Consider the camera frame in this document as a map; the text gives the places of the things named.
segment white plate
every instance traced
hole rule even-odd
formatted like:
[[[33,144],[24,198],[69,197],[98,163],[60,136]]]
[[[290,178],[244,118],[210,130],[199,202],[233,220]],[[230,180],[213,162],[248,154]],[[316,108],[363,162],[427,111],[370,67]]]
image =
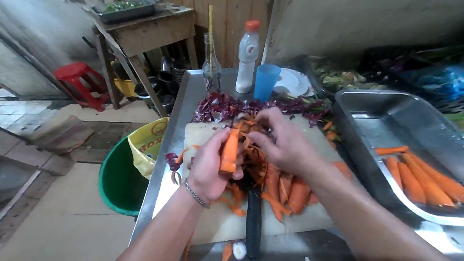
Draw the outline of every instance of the white plate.
[[[308,77],[295,70],[282,68],[279,79],[274,86],[274,91],[278,93],[286,92],[290,96],[298,97],[301,95],[313,96],[314,92],[309,83]]]

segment hand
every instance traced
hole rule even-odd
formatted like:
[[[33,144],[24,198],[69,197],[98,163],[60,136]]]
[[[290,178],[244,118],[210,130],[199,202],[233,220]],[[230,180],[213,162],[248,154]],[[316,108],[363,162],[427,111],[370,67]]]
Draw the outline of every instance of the hand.
[[[226,188],[229,178],[243,178],[241,164],[243,157],[237,155],[237,171],[232,175],[219,174],[219,150],[223,142],[229,137],[229,128],[216,132],[206,141],[195,154],[195,161],[188,175],[188,183],[195,193],[207,203],[218,199]]]
[[[252,132],[249,138],[266,153],[268,160],[281,170],[303,177],[316,173],[328,163],[316,152],[313,144],[292,122],[286,120],[277,107],[258,113],[256,120],[273,129],[274,144],[261,132]]]

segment wooden table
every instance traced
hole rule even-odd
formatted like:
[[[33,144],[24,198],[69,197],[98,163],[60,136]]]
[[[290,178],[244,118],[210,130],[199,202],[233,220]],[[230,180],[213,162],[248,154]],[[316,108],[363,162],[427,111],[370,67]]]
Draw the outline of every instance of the wooden table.
[[[113,107],[115,109],[119,108],[119,97],[116,95],[117,88],[114,84],[113,72],[108,61],[106,41],[108,41],[114,54],[122,63],[129,78],[134,84],[137,84],[138,80],[132,73],[125,57],[129,59],[130,64],[150,95],[158,113],[161,117],[165,117],[166,110],[164,110],[155,91],[151,87],[137,55],[186,39],[190,63],[193,69],[198,69],[195,43],[193,41],[195,35],[195,17],[192,8],[179,7],[171,3],[159,3],[156,4],[155,8],[156,13],[153,16],[115,25],[106,25],[94,16],[93,20],[100,32],[97,35],[97,49],[100,59],[104,64],[103,74],[108,84]]]

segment concrete wall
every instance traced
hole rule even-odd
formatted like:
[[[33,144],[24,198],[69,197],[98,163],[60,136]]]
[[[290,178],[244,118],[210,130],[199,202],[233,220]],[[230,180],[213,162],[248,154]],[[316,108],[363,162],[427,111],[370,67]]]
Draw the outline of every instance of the concrete wall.
[[[276,0],[265,62],[362,53],[383,45],[459,42],[464,1]]]
[[[0,83],[20,96],[63,96],[50,81],[26,60],[0,41]]]
[[[58,67],[76,61],[85,62],[101,72],[102,65],[96,50],[82,40],[85,36],[91,42],[94,41],[91,31],[93,22],[81,9],[83,3],[83,0],[0,0],[0,36],[30,54],[49,76]],[[5,55],[9,54],[0,50],[0,57]],[[10,69],[28,75],[25,71],[20,73],[19,70],[24,68],[19,63],[16,65]],[[1,80],[0,83],[20,93],[15,90],[15,85],[9,86]],[[42,89],[41,95],[55,95],[55,91]],[[36,86],[22,85],[21,93],[38,95],[37,92]]]

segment blue plastic cup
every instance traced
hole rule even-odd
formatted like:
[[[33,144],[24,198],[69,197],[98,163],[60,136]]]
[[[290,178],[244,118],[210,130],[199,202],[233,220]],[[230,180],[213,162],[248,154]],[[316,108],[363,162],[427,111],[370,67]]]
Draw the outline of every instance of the blue plastic cup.
[[[269,100],[272,90],[280,75],[280,67],[277,65],[260,65],[256,70],[254,98],[261,102]]]

